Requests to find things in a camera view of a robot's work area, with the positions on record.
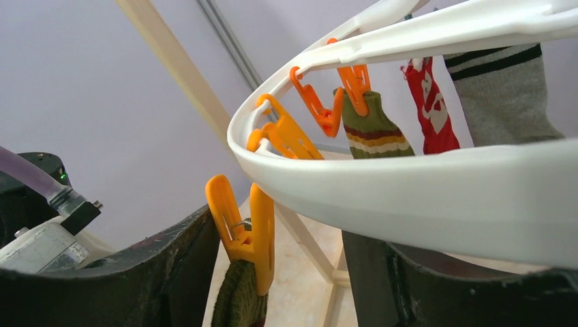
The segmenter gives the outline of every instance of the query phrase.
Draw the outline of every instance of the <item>gray sock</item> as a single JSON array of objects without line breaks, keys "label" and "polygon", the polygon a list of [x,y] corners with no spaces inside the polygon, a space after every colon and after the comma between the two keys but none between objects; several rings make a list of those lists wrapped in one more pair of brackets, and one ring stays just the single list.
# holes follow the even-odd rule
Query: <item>gray sock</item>
[{"label": "gray sock", "polygon": [[564,138],[546,116],[540,44],[448,54],[444,59],[474,146]]}]

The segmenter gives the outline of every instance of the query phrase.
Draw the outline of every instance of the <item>black stripe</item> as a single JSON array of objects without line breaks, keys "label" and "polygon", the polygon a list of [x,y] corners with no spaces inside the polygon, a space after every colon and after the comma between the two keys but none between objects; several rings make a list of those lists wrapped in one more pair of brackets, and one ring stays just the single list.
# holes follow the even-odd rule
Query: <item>black stripe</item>
[{"label": "black stripe", "polygon": [[483,63],[474,67],[465,68],[459,72],[450,74],[450,76],[454,81],[461,80],[463,78],[474,77],[495,72],[501,69],[506,69],[508,67],[516,66],[541,56],[542,48],[540,47],[540,44],[537,44],[527,50],[518,52],[517,54],[512,54],[509,57],[498,59],[496,61],[492,61],[491,63]]},{"label": "black stripe", "polygon": [[475,58],[491,55],[492,53],[496,53],[498,51],[502,51],[502,50],[507,49],[507,48],[510,48],[510,47],[507,46],[505,48],[495,48],[495,49],[477,50],[477,51],[466,52],[466,53],[463,53],[457,57],[447,59],[446,60],[446,67],[450,68],[450,67],[454,67],[457,65],[461,65],[462,63],[465,63],[466,61],[470,61],[470,60],[475,59]]}]

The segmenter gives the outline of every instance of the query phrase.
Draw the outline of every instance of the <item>plastic tube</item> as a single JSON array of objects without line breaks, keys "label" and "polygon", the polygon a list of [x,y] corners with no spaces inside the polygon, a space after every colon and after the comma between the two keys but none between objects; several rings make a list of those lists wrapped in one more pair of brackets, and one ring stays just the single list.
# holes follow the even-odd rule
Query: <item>plastic tube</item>
[{"label": "plastic tube", "polygon": [[58,183],[49,174],[2,146],[0,146],[0,170],[38,192],[48,201],[65,189],[65,185]]}]

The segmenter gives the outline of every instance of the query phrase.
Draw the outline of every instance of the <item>white plastic arm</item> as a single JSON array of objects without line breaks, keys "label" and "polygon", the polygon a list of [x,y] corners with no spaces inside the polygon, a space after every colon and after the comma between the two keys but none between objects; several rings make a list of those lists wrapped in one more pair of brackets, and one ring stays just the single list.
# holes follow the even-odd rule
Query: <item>white plastic arm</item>
[{"label": "white plastic arm", "polygon": [[397,22],[400,17],[415,12],[429,0],[381,0],[357,14],[353,21],[358,33],[367,33]]},{"label": "white plastic arm", "polygon": [[[417,1],[409,1],[411,7]],[[396,5],[396,1],[377,5]],[[378,14],[388,18],[392,13]],[[377,18],[366,10],[359,26]],[[544,42],[578,35],[578,0],[469,0],[298,56],[298,73]]]}]

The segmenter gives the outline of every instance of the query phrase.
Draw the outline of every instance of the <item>green striped sock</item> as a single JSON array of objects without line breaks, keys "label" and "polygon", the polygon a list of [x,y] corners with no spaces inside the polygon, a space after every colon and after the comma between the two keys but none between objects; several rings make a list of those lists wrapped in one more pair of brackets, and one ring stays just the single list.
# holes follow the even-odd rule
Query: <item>green striped sock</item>
[{"label": "green striped sock", "polygon": [[414,155],[404,134],[383,112],[381,95],[368,91],[363,98],[369,108],[369,114],[365,117],[355,112],[347,93],[344,94],[341,117],[353,157],[368,159]]}]

